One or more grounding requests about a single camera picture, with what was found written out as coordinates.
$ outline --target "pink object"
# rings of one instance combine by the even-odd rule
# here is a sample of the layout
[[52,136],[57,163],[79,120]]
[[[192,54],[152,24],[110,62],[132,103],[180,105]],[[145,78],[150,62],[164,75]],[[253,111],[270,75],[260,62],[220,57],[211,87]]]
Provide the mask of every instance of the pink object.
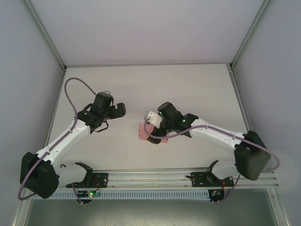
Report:
[[[146,129],[149,133],[152,132],[152,130],[154,129],[154,126],[152,125],[146,125]],[[139,125],[139,129],[138,129],[138,132],[139,132],[139,139],[140,140],[146,140],[149,136],[146,134],[145,130],[144,130],[144,124],[140,124]],[[167,143],[167,140],[168,139],[162,139],[161,140],[161,143]]]

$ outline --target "white surface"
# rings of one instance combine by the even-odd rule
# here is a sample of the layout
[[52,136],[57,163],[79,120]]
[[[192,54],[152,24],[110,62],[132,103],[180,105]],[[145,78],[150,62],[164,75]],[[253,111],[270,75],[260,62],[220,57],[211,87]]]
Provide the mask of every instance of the white surface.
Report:
[[61,70],[20,0],[0,1],[0,31],[0,225],[7,226],[21,159],[41,148]]
[[66,65],[229,63],[262,0],[32,0]]
[[[125,103],[127,114],[110,120],[108,130],[84,139],[65,158],[66,164],[81,161],[95,170],[206,167],[231,156],[206,141],[188,137],[160,145],[139,140],[138,127],[146,111],[156,111],[165,101],[183,114],[196,114],[222,128],[246,130],[226,65],[70,68],[65,79],[70,77],[83,79],[96,92],[111,91],[115,104]],[[160,83],[148,83],[150,77]],[[94,101],[93,94],[78,81],[71,81],[68,91],[78,111]],[[72,119],[73,111],[62,93],[50,140]]]
[[301,224],[301,1],[275,0],[237,68],[256,131],[281,160],[277,179]]

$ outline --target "white wall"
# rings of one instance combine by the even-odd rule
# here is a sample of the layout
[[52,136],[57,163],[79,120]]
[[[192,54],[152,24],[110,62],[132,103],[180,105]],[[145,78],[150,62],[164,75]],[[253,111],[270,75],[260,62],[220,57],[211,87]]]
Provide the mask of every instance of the white wall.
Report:
[[237,67],[256,131],[281,157],[279,185],[301,224],[301,1],[275,0]]
[[61,70],[21,1],[0,5],[0,224],[7,226],[22,156],[41,146]]
[[67,65],[229,63],[262,0],[32,0]]

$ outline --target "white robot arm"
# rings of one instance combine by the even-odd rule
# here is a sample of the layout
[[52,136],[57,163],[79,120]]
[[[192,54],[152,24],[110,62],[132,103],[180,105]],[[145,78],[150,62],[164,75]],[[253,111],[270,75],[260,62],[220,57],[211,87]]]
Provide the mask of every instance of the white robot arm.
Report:
[[[87,105],[78,112],[76,119],[64,133],[37,153],[28,152],[25,154],[21,165],[21,187],[25,186],[46,199],[59,186],[82,181],[89,185],[92,181],[92,168],[81,162],[61,168],[62,160],[80,140],[92,132],[108,129],[107,120],[120,118],[126,114],[124,103],[119,103],[115,107],[113,101],[114,99],[110,94],[98,93],[93,104]],[[107,127],[96,131],[103,123]]]
[[[170,102],[162,104],[158,108],[158,114],[147,112],[144,119],[147,123],[154,125],[151,133],[145,130],[149,135],[148,141],[151,143],[159,144],[162,138],[185,135],[190,138],[204,139],[229,152],[232,158],[216,160],[208,168],[207,180],[212,183],[214,180],[238,175],[257,180],[270,159],[269,153],[258,148],[260,146],[265,149],[265,145],[257,133],[253,131],[247,134],[236,133],[209,124],[196,115],[182,115]],[[171,131],[177,134],[166,137],[166,134]]]

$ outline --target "cable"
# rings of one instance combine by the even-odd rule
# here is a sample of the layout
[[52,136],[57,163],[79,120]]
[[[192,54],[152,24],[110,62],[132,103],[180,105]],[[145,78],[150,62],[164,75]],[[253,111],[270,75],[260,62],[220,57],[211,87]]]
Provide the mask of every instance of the cable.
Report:
[[102,132],[102,131],[104,131],[104,130],[108,129],[108,128],[109,128],[109,124],[108,124],[108,122],[106,121],[106,122],[105,122],[105,124],[107,125],[107,127],[106,127],[106,128],[100,129],[100,130],[98,130],[98,131],[94,130],[94,132],[96,132],[96,133],[100,133],[100,132]]
[[74,184],[73,183],[71,183],[71,186],[72,186],[72,188],[73,188],[73,191],[74,191],[74,194],[75,194],[75,196],[76,196],[76,198],[77,198],[77,200],[79,201],[79,203],[82,205],[83,204],[83,201],[79,198],[79,195],[77,194],[77,192],[75,191],[75,187],[74,187]]
[[225,197],[224,197],[222,200],[220,200],[220,202],[223,202],[224,200],[226,200],[226,199],[231,195],[231,193],[233,192],[234,188],[236,187],[236,185],[237,185],[239,179],[240,179],[240,175],[237,177],[237,179],[236,179],[236,181],[235,181],[233,187],[232,187],[232,188],[230,189],[230,191],[225,195]]
[[221,188],[220,192],[222,192],[224,190],[224,188],[225,188],[225,181],[222,180],[222,188]]
[[96,190],[95,190],[95,193],[96,193],[97,190],[99,189],[100,182],[99,182],[97,179],[95,179],[94,181],[95,181],[96,183],[98,183],[98,184],[97,184],[97,188],[96,188]]
[[74,106],[74,104],[73,104],[73,102],[71,101],[71,99],[70,99],[70,97],[69,97],[69,95],[68,95],[68,92],[67,92],[67,84],[68,84],[68,82],[69,81],[71,81],[71,80],[78,80],[78,81],[80,81],[80,82],[82,82],[94,95],[96,95],[96,93],[92,90],[92,88],[88,85],[88,84],[86,84],[82,79],[79,79],[79,78],[69,78],[69,79],[67,79],[66,80],[66,82],[65,82],[65,85],[64,85],[64,91],[65,91],[65,95],[66,95],[66,97],[67,97],[67,99],[68,99],[68,101],[69,101],[69,103],[70,103],[70,105],[71,105],[71,107],[72,107],[72,109],[74,110],[74,123],[73,123],[73,125],[71,126],[71,128],[70,128],[70,130],[69,131],[67,131],[58,141],[56,141],[50,148],[49,148],[49,150],[47,151],[47,152],[45,152],[41,157],[40,157],[40,159],[39,160],[37,160],[37,162],[33,165],[33,167],[31,167],[31,169],[28,171],[28,173],[27,173],[27,175],[25,176],[25,178],[24,178],[24,180],[23,180],[23,182],[21,183],[21,186],[20,186],[20,189],[19,189],[19,192],[18,192],[18,199],[19,200],[21,200],[21,201],[23,201],[23,200],[26,200],[26,199],[28,199],[28,198],[30,198],[30,197],[33,197],[34,195],[35,195],[35,193],[32,193],[32,194],[30,194],[30,195],[28,195],[28,196],[26,196],[26,197],[21,197],[21,194],[22,194],[22,190],[23,190],[23,188],[24,188],[24,186],[25,186],[25,184],[26,184],[26,182],[27,182],[27,180],[28,180],[28,178],[30,177],[30,175],[32,174],[32,172],[37,168],[37,166],[40,164],[40,162],[42,162],[43,161],[43,159],[59,144],[59,143],[61,143],[61,141],[62,140],[64,140],[70,133],[71,133],[71,131],[74,129],[74,127],[75,127],[75,125],[76,125],[76,122],[77,122],[77,111],[76,111],[76,108],[75,108],[75,106]]
[[215,130],[215,131],[217,131],[217,132],[219,132],[219,133],[222,133],[222,134],[227,135],[227,136],[229,136],[229,137],[232,137],[232,138],[234,138],[234,139],[243,141],[243,142],[245,142],[245,143],[247,143],[247,144],[249,144],[249,145],[252,145],[252,146],[254,146],[254,147],[257,147],[257,148],[259,148],[259,149],[265,151],[266,153],[270,154],[271,156],[273,156],[273,157],[275,158],[276,162],[277,162],[277,163],[276,163],[276,166],[273,167],[273,168],[271,168],[271,169],[263,170],[263,172],[271,172],[271,171],[274,171],[274,170],[276,170],[276,169],[280,166],[280,160],[279,160],[279,158],[278,158],[274,153],[270,152],[267,148],[262,147],[262,146],[260,146],[260,145],[258,145],[258,144],[256,144],[256,143],[251,142],[251,141],[248,141],[248,140],[246,140],[246,139],[243,139],[243,138],[240,138],[240,137],[236,137],[235,135],[233,135],[233,134],[231,134],[231,133],[225,132],[225,131],[223,131],[223,130],[221,130],[221,129],[218,129],[218,128],[216,128],[216,127],[213,127],[213,126],[208,126],[208,125],[193,126],[193,127],[190,127],[190,128],[188,128],[188,129],[183,130],[183,131],[181,131],[181,132],[179,132],[179,133],[177,133],[177,134],[174,134],[174,135],[170,135],[170,136],[166,136],[166,137],[157,137],[157,136],[154,136],[154,135],[150,134],[150,133],[147,131],[147,129],[146,129],[147,122],[148,122],[148,119],[147,119],[147,120],[145,121],[145,123],[144,123],[144,131],[145,131],[145,133],[146,133],[148,136],[150,136],[151,138],[154,138],[154,139],[168,139],[168,138],[174,138],[174,137],[180,136],[180,135],[182,135],[182,134],[184,134],[184,133],[187,133],[188,131],[193,130],[193,129],[199,129],[199,128],[212,129],[212,130]]

